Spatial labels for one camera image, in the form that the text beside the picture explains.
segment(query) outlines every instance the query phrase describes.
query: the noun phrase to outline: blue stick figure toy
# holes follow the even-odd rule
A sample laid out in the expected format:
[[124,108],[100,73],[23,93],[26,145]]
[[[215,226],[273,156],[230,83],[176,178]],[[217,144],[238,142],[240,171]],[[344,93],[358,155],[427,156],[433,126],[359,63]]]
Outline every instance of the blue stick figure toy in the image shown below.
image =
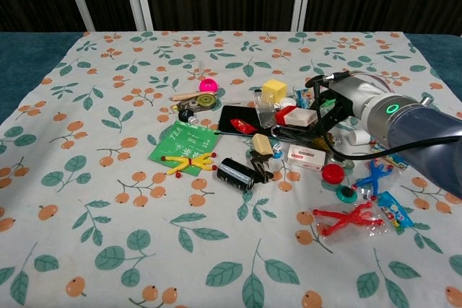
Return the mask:
[[372,185],[372,199],[375,200],[378,196],[378,180],[382,177],[388,176],[393,171],[393,165],[377,165],[377,160],[373,159],[369,163],[370,175],[366,178],[358,180],[356,184],[353,184],[352,188],[356,189],[367,184]]

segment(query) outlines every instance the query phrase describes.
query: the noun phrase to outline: black smartphone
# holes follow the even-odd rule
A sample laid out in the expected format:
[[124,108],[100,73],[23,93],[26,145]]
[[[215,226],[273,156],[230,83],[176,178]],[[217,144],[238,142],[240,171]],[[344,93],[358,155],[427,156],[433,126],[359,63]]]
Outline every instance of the black smartphone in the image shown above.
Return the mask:
[[241,107],[241,106],[232,106],[232,105],[225,105],[222,108],[222,114],[219,118],[218,122],[218,131],[221,133],[227,133],[230,135],[241,135],[241,136],[253,136],[256,133],[252,133],[251,135],[245,135],[235,129],[234,126],[231,124],[231,120],[237,118],[249,123],[253,127],[257,128],[258,130],[256,133],[261,133],[266,136],[271,136],[270,128],[263,129],[260,126],[260,121],[258,120],[257,111],[255,108],[252,107]]

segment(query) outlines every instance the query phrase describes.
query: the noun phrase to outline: yellow stick figure toy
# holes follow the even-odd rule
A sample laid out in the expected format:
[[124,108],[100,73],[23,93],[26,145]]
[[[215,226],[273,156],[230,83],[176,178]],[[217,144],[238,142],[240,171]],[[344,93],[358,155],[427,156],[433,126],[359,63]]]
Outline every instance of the yellow stick figure toy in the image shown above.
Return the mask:
[[188,166],[195,166],[203,170],[211,171],[216,170],[217,166],[212,165],[213,161],[210,157],[215,158],[217,153],[205,153],[195,158],[188,158],[188,157],[160,157],[160,159],[164,161],[173,161],[179,162],[180,164],[177,167],[172,168],[171,170],[167,171],[167,175],[171,175],[175,173],[177,178],[181,177],[181,170],[184,170]]

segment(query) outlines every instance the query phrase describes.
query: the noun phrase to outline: blue table surface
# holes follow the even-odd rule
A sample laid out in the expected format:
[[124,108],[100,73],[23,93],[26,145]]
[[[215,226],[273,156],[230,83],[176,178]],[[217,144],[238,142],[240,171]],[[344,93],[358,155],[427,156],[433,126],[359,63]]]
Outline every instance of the blue table surface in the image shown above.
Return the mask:
[[[82,32],[0,32],[0,123],[82,35]],[[462,38],[435,34],[406,36],[462,100]]]

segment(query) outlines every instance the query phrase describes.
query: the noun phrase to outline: black battery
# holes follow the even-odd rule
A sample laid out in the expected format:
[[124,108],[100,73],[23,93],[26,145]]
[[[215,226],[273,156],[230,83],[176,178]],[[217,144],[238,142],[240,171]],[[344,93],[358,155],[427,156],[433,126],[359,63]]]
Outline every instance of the black battery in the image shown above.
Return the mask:
[[217,177],[227,184],[241,190],[247,191],[255,183],[256,172],[245,165],[235,162],[231,158],[226,158],[218,166]]

